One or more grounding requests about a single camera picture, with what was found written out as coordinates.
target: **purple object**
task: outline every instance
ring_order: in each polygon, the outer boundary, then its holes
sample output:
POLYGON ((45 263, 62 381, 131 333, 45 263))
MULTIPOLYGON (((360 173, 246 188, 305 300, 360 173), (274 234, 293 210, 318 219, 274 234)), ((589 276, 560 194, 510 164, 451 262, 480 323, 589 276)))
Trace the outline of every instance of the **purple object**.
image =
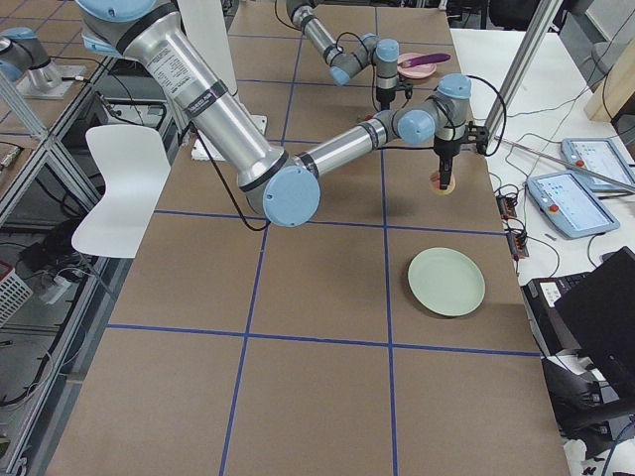
POLYGON ((422 55, 420 57, 406 59, 398 64, 398 67, 414 67, 420 66, 421 64, 431 64, 433 62, 444 62, 451 58, 450 55, 445 53, 434 53, 432 55, 422 55))

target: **plate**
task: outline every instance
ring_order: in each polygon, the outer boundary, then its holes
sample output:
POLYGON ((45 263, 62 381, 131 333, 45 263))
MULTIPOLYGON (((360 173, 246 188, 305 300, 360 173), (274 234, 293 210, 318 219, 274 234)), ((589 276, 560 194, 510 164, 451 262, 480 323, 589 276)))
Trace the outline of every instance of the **plate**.
POLYGON ((421 304, 441 315, 469 314, 485 297, 485 280, 476 264, 450 248, 419 253, 410 263, 408 283, 421 304))
MULTIPOLYGON (((403 53, 402 55, 399 55, 397 63, 420 57, 421 55, 421 53, 403 53)), ((424 77, 428 77, 435 73, 435 71, 437 70, 437 64, 433 62, 432 64, 420 64, 419 66, 413 67, 397 66, 397 70, 404 77, 409 77, 411 79, 423 79, 424 77)))

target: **pale green plate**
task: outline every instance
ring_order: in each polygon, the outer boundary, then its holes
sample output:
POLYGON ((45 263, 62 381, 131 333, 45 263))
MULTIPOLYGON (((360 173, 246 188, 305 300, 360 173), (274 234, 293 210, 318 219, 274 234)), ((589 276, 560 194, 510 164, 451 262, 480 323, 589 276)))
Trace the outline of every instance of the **pale green plate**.
POLYGON ((468 314, 485 297, 478 267, 449 248, 430 248, 417 255, 408 269, 408 283, 421 304, 441 315, 468 314))

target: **blue joint cap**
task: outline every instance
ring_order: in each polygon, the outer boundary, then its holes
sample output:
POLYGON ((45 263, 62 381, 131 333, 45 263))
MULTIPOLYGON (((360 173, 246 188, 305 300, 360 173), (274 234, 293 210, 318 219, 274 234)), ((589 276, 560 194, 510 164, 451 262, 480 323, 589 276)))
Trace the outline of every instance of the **blue joint cap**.
POLYGON ((15 27, 9 28, 0 33, 3 37, 7 37, 9 40, 36 40, 37 35, 27 27, 15 27))
POLYGON ((17 81, 22 76, 22 72, 9 62, 0 60, 0 71, 7 76, 11 82, 17 81))
POLYGON ((381 40, 377 44, 375 55, 384 62, 395 62, 399 59, 399 43, 390 38, 381 40))
POLYGON ((415 109, 407 112, 397 123, 399 137, 411 146, 416 146, 435 135, 437 124, 428 112, 415 109))
POLYGON ((107 57, 123 58, 121 54, 110 44, 101 42, 93 37, 81 36, 83 38, 84 47, 98 55, 105 55, 107 57))
POLYGON ((472 82, 469 77, 459 73, 448 74, 441 78, 437 91, 452 99, 469 99, 472 82))
POLYGON ((124 23, 150 13, 155 0, 75 0, 75 3, 99 20, 124 23))
POLYGON ((307 169, 298 166, 279 170, 269 179, 263 194, 267 218, 276 225, 288 228, 309 221, 318 205, 318 179, 307 169))
POLYGON ((348 81, 350 81, 350 76, 346 71, 344 71, 341 67, 332 66, 330 69, 330 77, 333 78, 333 81, 338 86, 343 86, 348 81))

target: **computer monitor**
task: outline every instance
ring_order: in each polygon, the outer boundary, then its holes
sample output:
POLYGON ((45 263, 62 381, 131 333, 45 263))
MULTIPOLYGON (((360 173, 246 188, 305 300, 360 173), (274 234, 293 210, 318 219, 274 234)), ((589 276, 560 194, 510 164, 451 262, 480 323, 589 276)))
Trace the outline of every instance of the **computer monitor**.
POLYGON ((635 254, 620 249, 555 306, 619 397, 634 398, 635 254))

